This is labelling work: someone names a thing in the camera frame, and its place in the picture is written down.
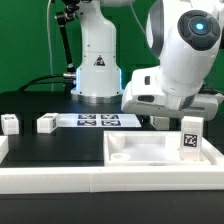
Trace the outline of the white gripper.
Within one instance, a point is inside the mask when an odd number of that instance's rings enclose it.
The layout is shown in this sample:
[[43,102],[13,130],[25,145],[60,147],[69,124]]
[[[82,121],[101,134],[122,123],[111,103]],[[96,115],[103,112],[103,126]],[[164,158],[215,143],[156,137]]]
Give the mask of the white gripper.
[[202,117],[206,121],[212,120],[218,111],[219,105],[224,101],[224,95],[198,94],[190,107],[183,110],[171,110],[161,105],[150,105],[138,101],[132,94],[131,84],[128,83],[122,98],[122,111],[142,116],[158,116],[182,119],[184,116]]

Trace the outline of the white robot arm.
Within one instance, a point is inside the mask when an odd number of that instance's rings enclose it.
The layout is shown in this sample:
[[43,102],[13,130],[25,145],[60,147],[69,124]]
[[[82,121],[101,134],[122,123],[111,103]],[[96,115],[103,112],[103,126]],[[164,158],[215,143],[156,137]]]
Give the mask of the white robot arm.
[[202,88],[219,51],[224,3],[219,0],[156,0],[149,10],[146,40],[159,65],[138,69],[121,86],[116,64],[116,28],[101,13],[135,0],[79,0],[82,63],[71,94],[88,103],[119,100],[121,110],[147,116],[215,117],[224,95]]

